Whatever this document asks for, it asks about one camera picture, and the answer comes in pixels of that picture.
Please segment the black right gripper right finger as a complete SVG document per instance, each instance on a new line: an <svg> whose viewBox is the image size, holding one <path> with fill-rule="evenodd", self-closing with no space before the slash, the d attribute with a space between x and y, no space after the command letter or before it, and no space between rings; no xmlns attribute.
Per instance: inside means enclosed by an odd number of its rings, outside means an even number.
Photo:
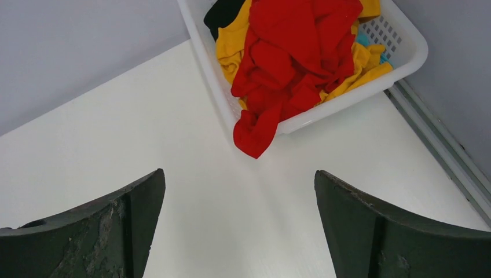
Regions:
<svg viewBox="0 0 491 278"><path fill-rule="evenodd" d="M432 220L319 170L314 189L337 277L489 277L490 233Z"/></svg>

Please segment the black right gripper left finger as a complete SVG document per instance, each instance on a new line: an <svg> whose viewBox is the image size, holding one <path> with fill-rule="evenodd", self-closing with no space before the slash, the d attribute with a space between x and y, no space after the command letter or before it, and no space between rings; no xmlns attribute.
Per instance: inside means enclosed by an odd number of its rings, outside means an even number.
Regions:
<svg viewBox="0 0 491 278"><path fill-rule="evenodd" d="M166 190L162 169L59 214L1 229L2 277L142 277Z"/></svg>

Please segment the red t-shirt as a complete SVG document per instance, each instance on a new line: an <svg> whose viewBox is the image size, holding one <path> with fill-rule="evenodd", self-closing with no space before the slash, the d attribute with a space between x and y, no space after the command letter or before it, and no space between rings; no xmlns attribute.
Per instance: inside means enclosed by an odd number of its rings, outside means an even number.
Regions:
<svg viewBox="0 0 491 278"><path fill-rule="evenodd" d="M245 101L233 129L252 158L272 143L280 122L321 102L354 72L352 25L360 1L253 1L244 57L231 87Z"/></svg>

